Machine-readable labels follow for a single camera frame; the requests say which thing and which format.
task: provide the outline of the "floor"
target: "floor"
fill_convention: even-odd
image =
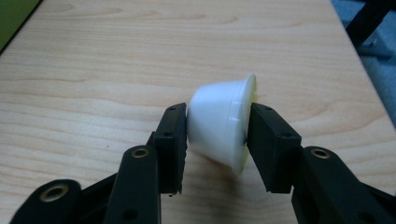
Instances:
[[[332,0],[340,20],[347,25],[364,6],[356,0]],[[396,127],[396,11],[392,10],[363,43],[364,46],[385,52],[386,57],[368,56],[361,51],[364,65],[375,89]]]

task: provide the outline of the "wood grain surface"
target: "wood grain surface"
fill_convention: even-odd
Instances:
[[[250,73],[303,146],[394,194],[395,130],[330,2],[46,0],[0,56],[0,222],[53,179],[112,175],[166,107]],[[162,199],[165,224],[296,223],[251,158],[236,176],[189,150]]]

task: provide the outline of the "screw hole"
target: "screw hole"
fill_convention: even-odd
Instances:
[[[69,191],[69,187],[65,184],[59,184],[46,189],[40,195],[40,201],[43,203],[54,202],[60,198],[62,198],[67,191]]]
[[[330,158],[330,154],[327,151],[322,150],[322,149],[318,149],[318,148],[312,149],[311,153],[312,153],[312,155],[314,155],[318,158],[321,158],[321,159],[329,159]]]
[[[366,223],[374,224],[376,223],[375,218],[367,212],[359,212],[359,218]]]
[[[149,154],[149,151],[145,148],[139,148],[132,152],[132,156],[135,158],[143,158]]]
[[[136,209],[125,210],[122,214],[122,218],[127,221],[135,220],[139,216],[139,212]]]

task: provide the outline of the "green object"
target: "green object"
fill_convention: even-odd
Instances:
[[[42,0],[0,0],[0,54]]]

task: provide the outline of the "white cup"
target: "white cup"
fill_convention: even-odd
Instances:
[[[248,117],[256,77],[205,85],[192,96],[187,114],[190,148],[240,174],[248,156]]]

